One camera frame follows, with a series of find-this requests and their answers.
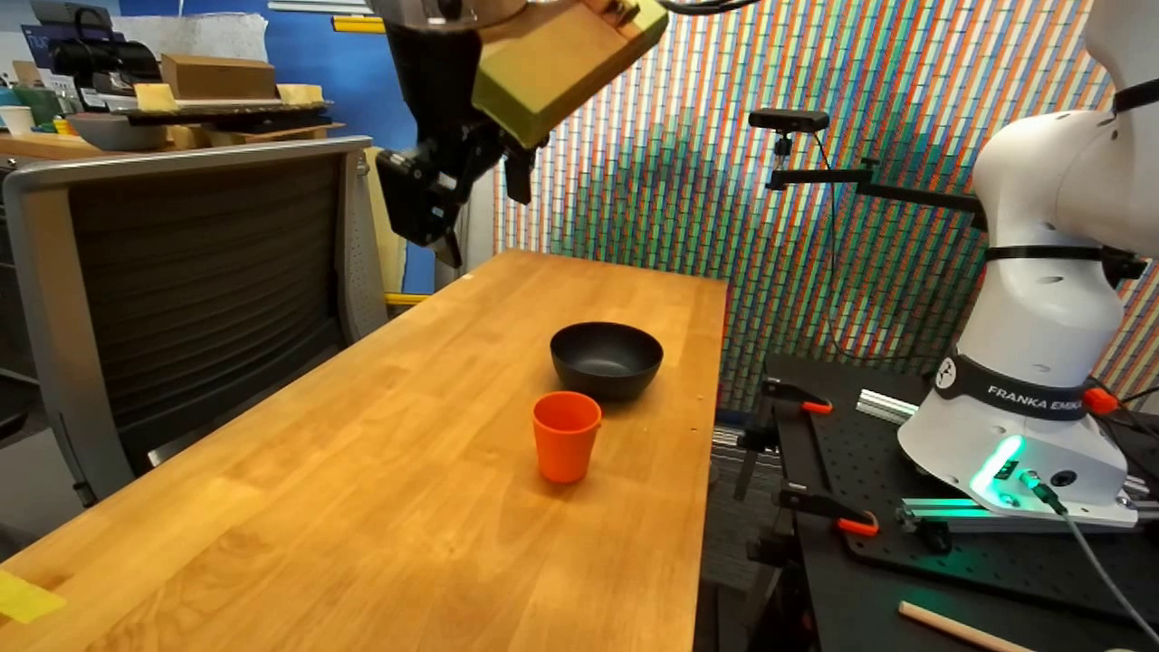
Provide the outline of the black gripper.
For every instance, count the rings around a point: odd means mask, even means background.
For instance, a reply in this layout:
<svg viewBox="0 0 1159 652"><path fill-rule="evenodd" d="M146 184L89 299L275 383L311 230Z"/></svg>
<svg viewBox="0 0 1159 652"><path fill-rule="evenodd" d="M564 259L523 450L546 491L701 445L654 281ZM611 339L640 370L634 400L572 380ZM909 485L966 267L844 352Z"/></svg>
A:
<svg viewBox="0 0 1159 652"><path fill-rule="evenodd" d="M415 123L415 147L375 155L391 231L431 246L449 267L465 266L456 222L473 183L502 167L508 196L527 202L535 153L523 150L496 121L470 106L480 37L473 28L420 34L387 28L401 100Z"/></svg>

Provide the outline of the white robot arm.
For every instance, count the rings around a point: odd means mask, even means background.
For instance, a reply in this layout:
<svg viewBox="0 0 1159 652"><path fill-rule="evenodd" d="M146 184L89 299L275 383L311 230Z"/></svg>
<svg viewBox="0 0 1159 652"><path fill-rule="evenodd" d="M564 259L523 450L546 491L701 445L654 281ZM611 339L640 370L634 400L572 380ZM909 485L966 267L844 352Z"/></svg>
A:
<svg viewBox="0 0 1159 652"><path fill-rule="evenodd" d="M480 103L480 44L523 28L525 5L368 0L415 121L415 150L381 165L401 238L449 243L473 179L525 147ZM1095 422L1095 363L1121 319L1103 259L1155 246L1155 25L1155 0L1095 0L1085 50L1114 103L1014 121L975 165L983 289L897 450L1002 519L1140 519L1125 456Z"/></svg>

